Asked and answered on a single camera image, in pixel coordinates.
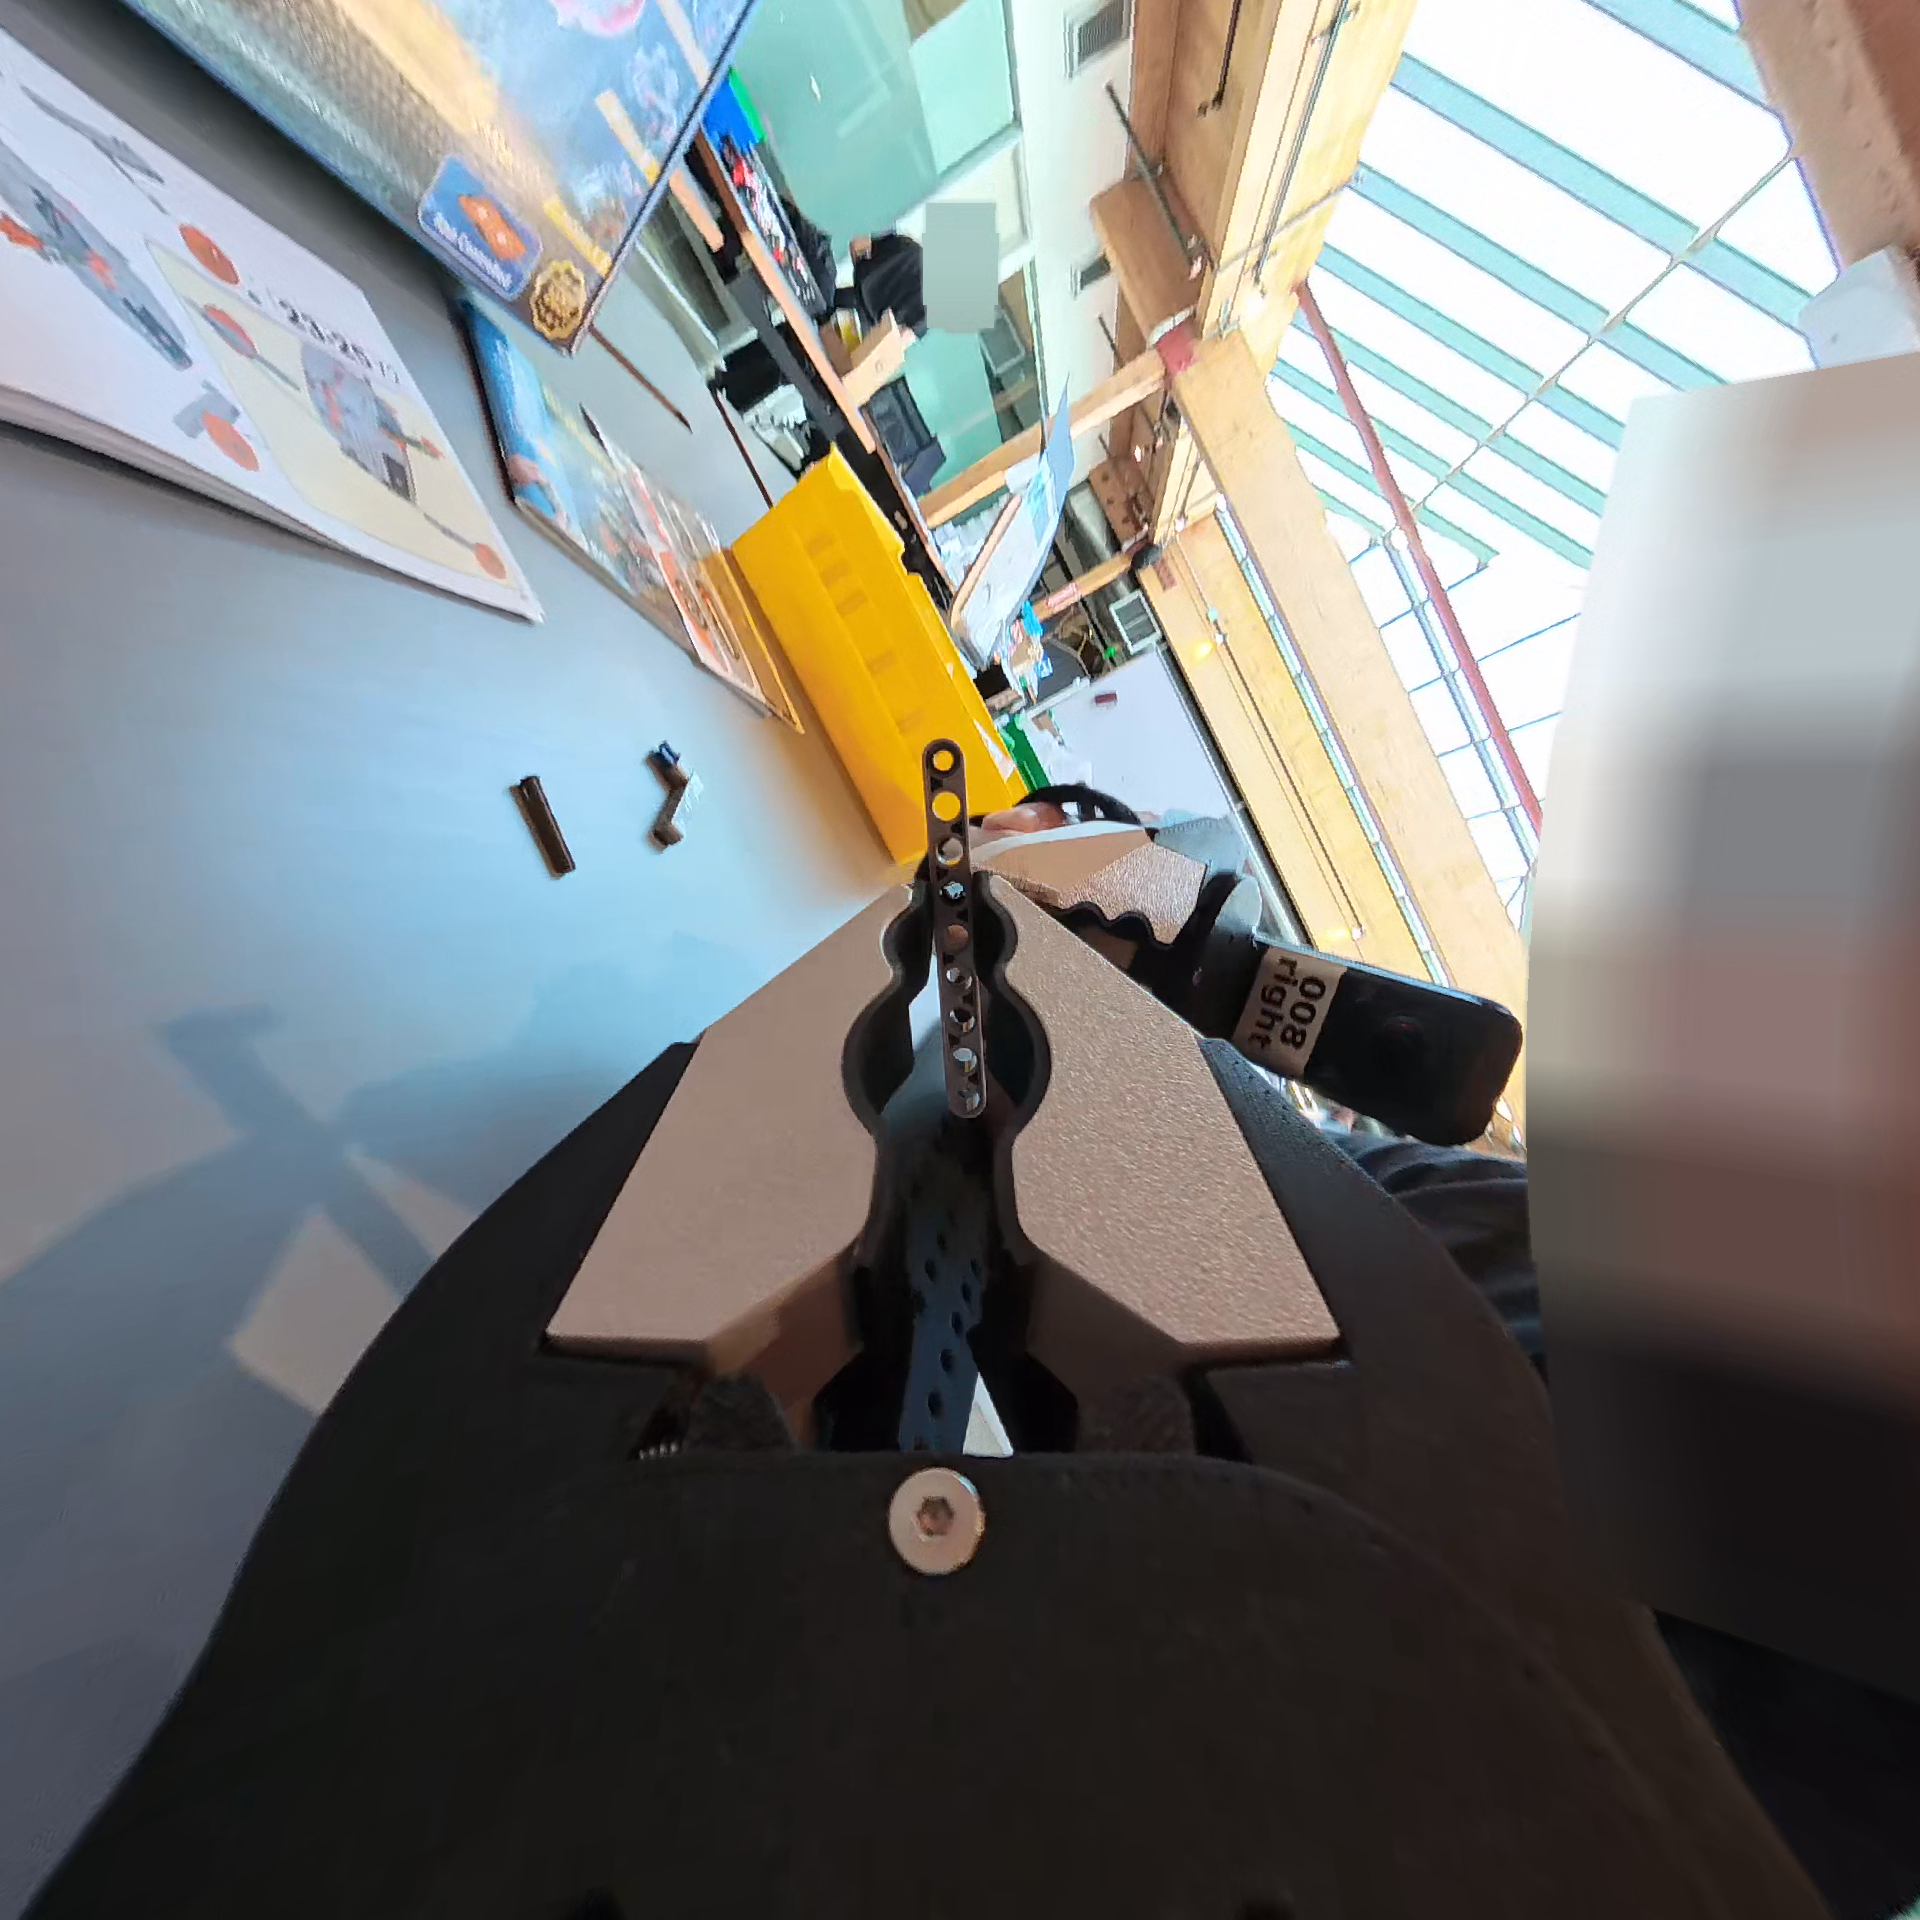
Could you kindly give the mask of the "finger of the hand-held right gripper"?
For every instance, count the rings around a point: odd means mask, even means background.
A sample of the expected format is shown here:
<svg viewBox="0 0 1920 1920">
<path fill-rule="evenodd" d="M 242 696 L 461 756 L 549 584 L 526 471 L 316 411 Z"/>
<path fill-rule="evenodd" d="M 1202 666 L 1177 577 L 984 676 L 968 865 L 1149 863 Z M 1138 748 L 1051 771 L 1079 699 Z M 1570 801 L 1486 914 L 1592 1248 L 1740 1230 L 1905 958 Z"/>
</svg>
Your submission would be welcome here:
<svg viewBox="0 0 1920 1920">
<path fill-rule="evenodd" d="M 972 872 L 1006 881 L 1095 881 L 1135 851 L 1151 851 L 1151 836 L 1123 822 L 996 833 L 972 839 Z"/>
<path fill-rule="evenodd" d="M 1172 957 L 1208 892 L 1208 863 L 1151 839 L 1095 881 L 1031 881 L 1031 905 L 1086 941 Z"/>
</svg>

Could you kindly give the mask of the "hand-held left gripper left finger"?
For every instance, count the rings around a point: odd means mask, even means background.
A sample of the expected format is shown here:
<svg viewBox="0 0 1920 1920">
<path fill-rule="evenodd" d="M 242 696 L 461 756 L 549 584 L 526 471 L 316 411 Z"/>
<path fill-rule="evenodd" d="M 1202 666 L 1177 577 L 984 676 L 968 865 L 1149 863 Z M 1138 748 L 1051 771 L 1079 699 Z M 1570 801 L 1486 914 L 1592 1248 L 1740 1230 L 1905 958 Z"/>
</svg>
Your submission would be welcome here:
<svg viewBox="0 0 1920 1920">
<path fill-rule="evenodd" d="M 874 1197 L 879 1096 L 845 1067 L 902 985 L 890 884 L 697 1036 L 549 1319 L 549 1344 L 808 1402 L 856 1353 L 845 1263 Z"/>
</svg>

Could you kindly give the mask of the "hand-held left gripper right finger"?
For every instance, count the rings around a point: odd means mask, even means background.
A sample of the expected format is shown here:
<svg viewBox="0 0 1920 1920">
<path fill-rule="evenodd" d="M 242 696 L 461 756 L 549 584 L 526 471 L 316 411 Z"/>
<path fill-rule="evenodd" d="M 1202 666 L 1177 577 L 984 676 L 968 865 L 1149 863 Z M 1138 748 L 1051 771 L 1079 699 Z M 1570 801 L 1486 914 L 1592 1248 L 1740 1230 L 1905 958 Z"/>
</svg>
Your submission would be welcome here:
<svg viewBox="0 0 1920 1920">
<path fill-rule="evenodd" d="M 1079 1402 L 1141 1377 L 1318 1360 L 1338 1324 L 1198 1032 L 987 881 L 1003 983 L 1039 1025 L 1039 1104 L 1008 1147 L 1029 1351 Z"/>
</svg>

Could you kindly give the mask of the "dark perforated toy beam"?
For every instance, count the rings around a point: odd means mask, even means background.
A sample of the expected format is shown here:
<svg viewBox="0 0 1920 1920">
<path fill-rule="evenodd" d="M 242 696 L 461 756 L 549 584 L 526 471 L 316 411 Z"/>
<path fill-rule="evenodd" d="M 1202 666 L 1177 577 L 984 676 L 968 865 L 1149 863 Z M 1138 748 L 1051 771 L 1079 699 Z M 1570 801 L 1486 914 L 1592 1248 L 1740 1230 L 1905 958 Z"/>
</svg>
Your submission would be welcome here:
<svg viewBox="0 0 1920 1920">
<path fill-rule="evenodd" d="M 951 739 L 925 752 L 925 924 L 936 1028 L 925 1043 L 903 1134 L 902 1259 L 908 1284 L 908 1360 L 902 1445 L 967 1449 L 979 1383 L 972 1335 L 989 1281 L 987 1187 L 987 999 L 976 966 L 967 761 Z"/>
</svg>

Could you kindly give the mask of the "grey desk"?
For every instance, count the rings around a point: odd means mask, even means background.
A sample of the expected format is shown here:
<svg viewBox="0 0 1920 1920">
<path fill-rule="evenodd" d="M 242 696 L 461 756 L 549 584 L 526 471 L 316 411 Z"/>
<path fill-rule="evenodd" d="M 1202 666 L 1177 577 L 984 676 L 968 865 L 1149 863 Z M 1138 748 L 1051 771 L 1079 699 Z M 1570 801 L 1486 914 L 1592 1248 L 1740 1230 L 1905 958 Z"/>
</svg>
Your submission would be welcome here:
<svg viewBox="0 0 1920 1920">
<path fill-rule="evenodd" d="M 421 1274 L 888 854 L 815 730 L 754 716 L 511 510 L 421 248 L 125 6 L 2 4 L 2 29 L 363 288 L 542 600 L 528 626 L 2 432 L 18 1915 Z M 658 740 L 701 779 L 670 851 Z"/>
</svg>

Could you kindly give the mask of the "person's dark clothing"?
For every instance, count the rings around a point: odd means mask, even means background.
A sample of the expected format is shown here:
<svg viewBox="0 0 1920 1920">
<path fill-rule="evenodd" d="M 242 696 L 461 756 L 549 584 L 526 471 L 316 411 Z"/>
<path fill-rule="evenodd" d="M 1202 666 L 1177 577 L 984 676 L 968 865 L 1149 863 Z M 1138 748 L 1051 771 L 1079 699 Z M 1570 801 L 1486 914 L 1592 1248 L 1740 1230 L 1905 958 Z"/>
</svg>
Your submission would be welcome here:
<svg viewBox="0 0 1920 1920">
<path fill-rule="evenodd" d="M 1324 1125 L 1323 1135 L 1442 1244 L 1544 1377 L 1526 1161 L 1357 1125 Z"/>
</svg>

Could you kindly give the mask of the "yellow plastic bin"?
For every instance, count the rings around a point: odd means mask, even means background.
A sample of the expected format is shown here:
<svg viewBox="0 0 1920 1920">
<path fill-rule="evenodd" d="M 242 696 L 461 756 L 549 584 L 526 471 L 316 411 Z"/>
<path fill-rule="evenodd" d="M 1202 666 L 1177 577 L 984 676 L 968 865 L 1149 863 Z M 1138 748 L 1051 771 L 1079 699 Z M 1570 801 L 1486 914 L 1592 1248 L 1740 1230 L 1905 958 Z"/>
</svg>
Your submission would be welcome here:
<svg viewBox="0 0 1920 1920">
<path fill-rule="evenodd" d="M 976 813 L 1024 795 L 925 577 L 843 454 L 807 468 L 729 555 L 895 863 L 925 851 L 930 740 L 961 748 Z"/>
</svg>

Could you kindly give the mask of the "black storage shelf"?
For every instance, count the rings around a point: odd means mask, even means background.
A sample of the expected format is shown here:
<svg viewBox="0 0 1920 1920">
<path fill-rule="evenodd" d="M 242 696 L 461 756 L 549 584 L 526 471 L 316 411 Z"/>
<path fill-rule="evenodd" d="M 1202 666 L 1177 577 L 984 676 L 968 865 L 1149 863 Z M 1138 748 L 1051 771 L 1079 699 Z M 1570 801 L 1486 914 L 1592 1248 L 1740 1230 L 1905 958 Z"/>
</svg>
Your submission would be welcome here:
<svg viewBox="0 0 1920 1920">
<path fill-rule="evenodd" d="M 859 269 L 839 276 L 826 232 L 801 216 L 730 124 L 709 119 L 686 164 L 716 204 L 701 232 L 719 281 L 751 326 L 710 375 L 719 403 L 792 477 L 839 454 L 902 537 L 903 568 L 936 609 L 951 609 L 955 584 L 918 496 L 939 442 L 903 384 L 915 326 L 856 301 Z"/>
</svg>

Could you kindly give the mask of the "building instruction booklet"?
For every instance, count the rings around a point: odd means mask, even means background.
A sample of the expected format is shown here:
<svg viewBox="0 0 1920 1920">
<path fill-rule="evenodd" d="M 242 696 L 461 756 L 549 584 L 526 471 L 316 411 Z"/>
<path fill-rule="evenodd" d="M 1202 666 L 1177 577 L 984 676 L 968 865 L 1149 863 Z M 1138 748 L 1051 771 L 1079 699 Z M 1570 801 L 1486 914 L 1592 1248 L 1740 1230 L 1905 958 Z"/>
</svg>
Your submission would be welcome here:
<svg viewBox="0 0 1920 1920">
<path fill-rule="evenodd" d="M 12 34 L 2 421 L 542 621 L 366 294 Z"/>
</svg>

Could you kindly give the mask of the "large toy set box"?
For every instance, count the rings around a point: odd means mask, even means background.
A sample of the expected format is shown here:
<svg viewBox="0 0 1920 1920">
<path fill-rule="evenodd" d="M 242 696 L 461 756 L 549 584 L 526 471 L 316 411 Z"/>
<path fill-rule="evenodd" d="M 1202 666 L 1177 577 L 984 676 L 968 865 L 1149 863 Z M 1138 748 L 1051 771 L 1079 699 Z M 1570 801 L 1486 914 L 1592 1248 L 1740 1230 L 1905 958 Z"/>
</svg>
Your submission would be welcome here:
<svg viewBox="0 0 1920 1920">
<path fill-rule="evenodd" d="M 576 350 L 754 4 L 133 4 L 554 350 Z"/>
</svg>

